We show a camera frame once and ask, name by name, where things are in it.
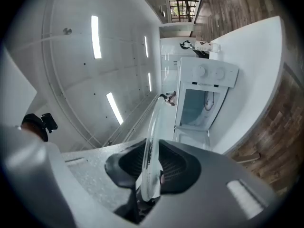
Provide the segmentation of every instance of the ceiling light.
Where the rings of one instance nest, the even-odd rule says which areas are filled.
[[[123,121],[123,119],[122,119],[122,116],[121,116],[120,113],[119,113],[119,110],[118,110],[118,108],[117,108],[117,105],[116,105],[116,103],[115,103],[115,100],[114,100],[114,98],[113,98],[112,93],[111,93],[111,92],[108,93],[108,94],[106,95],[106,97],[108,98],[108,101],[109,101],[109,103],[110,103],[110,105],[111,105],[111,107],[112,107],[112,110],[113,110],[113,112],[114,112],[114,114],[115,114],[115,116],[116,116],[116,118],[117,118],[119,124],[121,125],[124,121]]]
[[[101,58],[100,45],[99,45],[99,35],[98,35],[98,17],[91,17],[91,27],[92,27],[92,43],[94,58]]]
[[[144,37],[144,46],[146,47],[146,56],[149,57],[148,55],[148,45],[147,45],[147,37]]]
[[[149,88],[150,88],[150,92],[152,91],[152,88],[151,88],[151,77],[150,77],[150,73],[148,73],[148,79],[149,79]]]

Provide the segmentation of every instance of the white bottle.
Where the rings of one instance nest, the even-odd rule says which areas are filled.
[[[219,52],[220,51],[219,44],[201,41],[201,40],[195,41],[194,47],[197,51],[209,51],[209,52]]]

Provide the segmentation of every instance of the white appliance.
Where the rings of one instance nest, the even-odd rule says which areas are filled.
[[[235,85],[238,66],[198,57],[180,60],[173,140],[210,150],[207,131]]]

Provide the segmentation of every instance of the white countertop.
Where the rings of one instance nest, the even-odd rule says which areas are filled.
[[[248,136],[269,107],[284,64],[282,23],[280,17],[265,19],[212,41],[221,45],[221,52],[210,53],[210,59],[239,66],[236,85],[228,90],[209,130],[212,151],[231,151]]]

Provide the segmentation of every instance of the wooden floor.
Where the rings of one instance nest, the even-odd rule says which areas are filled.
[[[191,36],[211,41],[242,26],[279,15],[285,24],[287,48],[304,72],[304,50],[292,20],[277,0],[203,0]],[[304,160],[304,92],[284,70],[281,84],[265,117],[232,158],[259,152],[259,160],[243,165],[286,193]]]

